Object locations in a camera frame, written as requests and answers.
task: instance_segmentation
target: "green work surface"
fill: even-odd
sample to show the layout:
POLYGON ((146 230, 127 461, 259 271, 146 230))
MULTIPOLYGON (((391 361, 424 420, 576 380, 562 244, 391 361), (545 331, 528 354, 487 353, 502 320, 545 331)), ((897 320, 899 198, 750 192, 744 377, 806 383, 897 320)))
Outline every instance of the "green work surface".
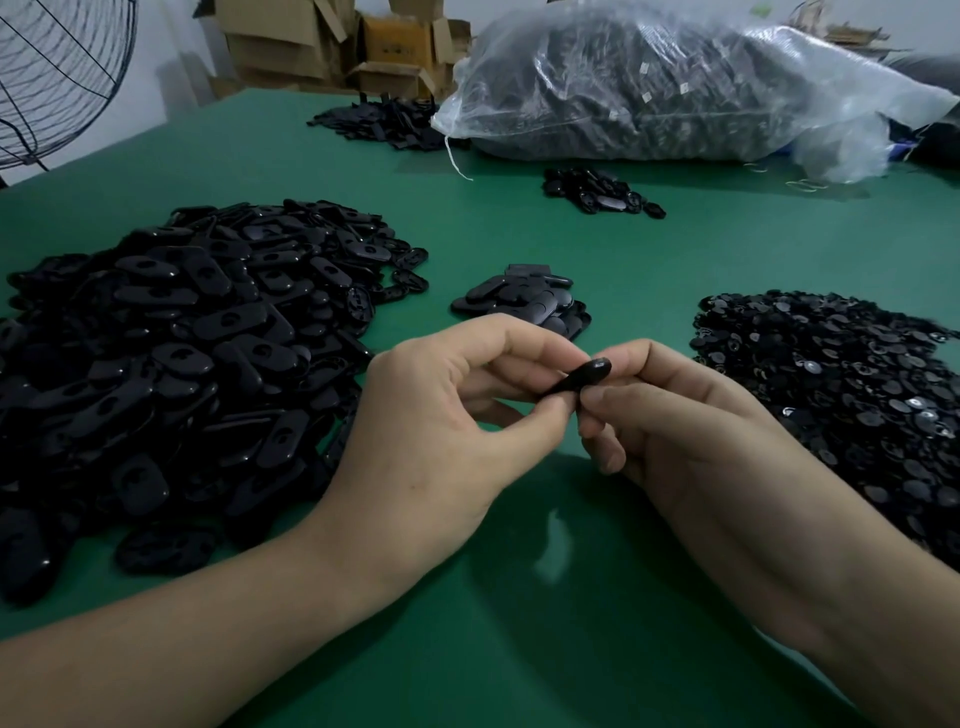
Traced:
MULTIPOLYGON (((687 351, 705 295, 839 293, 960 328, 949 181, 901 165, 803 193, 776 164, 614 164, 668 212, 588 216, 540 192, 541 165, 396 152, 304 122, 343 97, 247 91, 0 192, 0 270, 94 251, 175 206, 330 199, 430 252, 430 290, 382 306, 382 350, 453 324, 447 306, 508 263, 576 283, 587 351, 641 336, 687 351)), ((9 636, 147 588, 122 534, 84 539, 51 593, 0 612, 9 636)), ((766 643, 635 489, 595 475, 570 430, 467 546, 400 602, 267 689, 235 726, 855 726, 847 703, 766 643)))

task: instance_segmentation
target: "white drawstring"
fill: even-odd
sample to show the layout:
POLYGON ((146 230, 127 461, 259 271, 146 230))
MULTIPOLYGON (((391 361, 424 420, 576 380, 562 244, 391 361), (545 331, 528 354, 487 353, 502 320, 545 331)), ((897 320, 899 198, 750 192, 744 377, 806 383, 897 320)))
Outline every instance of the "white drawstring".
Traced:
POLYGON ((457 166, 457 163, 453 160, 453 152, 450 150, 450 137, 444 134, 444 144, 446 145, 446 154, 450 157, 450 164, 453 165, 453 168, 457 170, 457 174, 468 182, 473 182, 473 177, 468 177, 463 172, 460 171, 460 167, 457 166))

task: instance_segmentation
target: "wrist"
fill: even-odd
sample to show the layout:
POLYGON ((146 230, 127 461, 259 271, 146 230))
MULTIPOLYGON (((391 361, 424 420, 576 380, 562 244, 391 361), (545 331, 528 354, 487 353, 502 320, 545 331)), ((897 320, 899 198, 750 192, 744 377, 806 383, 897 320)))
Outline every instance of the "wrist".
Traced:
POLYGON ((278 541, 297 564, 317 615, 324 641, 384 609, 409 586, 400 588, 372 559, 374 544, 340 514, 336 498, 325 497, 278 541))

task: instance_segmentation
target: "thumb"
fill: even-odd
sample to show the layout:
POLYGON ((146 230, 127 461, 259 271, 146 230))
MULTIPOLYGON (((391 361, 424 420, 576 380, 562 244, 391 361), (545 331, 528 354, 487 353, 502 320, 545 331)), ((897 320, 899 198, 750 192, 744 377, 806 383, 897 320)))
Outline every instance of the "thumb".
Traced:
POLYGON ((644 382, 586 387, 580 404, 618 430, 638 429, 693 456, 719 453, 736 430, 730 412, 644 382))
POLYGON ((529 415, 487 435, 500 488, 505 488, 557 448, 564 439, 577 397, 572 392, 544 397, 529 415))

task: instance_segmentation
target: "pile of black plastic parts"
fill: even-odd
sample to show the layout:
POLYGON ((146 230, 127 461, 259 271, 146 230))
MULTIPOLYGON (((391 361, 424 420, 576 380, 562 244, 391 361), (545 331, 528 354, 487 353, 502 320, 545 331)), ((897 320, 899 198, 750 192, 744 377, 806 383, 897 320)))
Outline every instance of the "pile of black plastic parts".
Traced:
POLYGON ((493 276, 450 304, 465 316, 507 313, 573 341, 593 321, 582 301, 568 290, 573 280, 555 276, 549 265, 514 263, 502 276, 493 276))
POLYGON ((8 277, 0 326, 0 595, 29 603, 121 523, 129 573, 260 543, 340 461, 375 305, 426 290, 379 215, 285 200, 180 208, 110 250, 8 277), (393 268, 385 286, 383 269, 393 268))
MULTIPOLYGON (((318 113, 306 124, 324 126, 347 139, 385 141, 394 149, 439 152, 444 148, 444 135, 430 126, 437 104, 429 101, 405 101, 383 94, 380 101, 370 101, 360 94, 360 103, 318 113)), ((469 139, 450 139, 451 147, 469 148, 469 139)))
POLYGON ((749 389, 900 531, 960 570, 960 337, 828 294, 703 299, 698 359, 749 389))
POLYGON ((591 167, 545 169, 542 187, 547 197, 566 197, 588 215, 600 211, 632 215, 646 212, 655 220, 666 217, 661 206, 634 192, 626 182, 591 167))

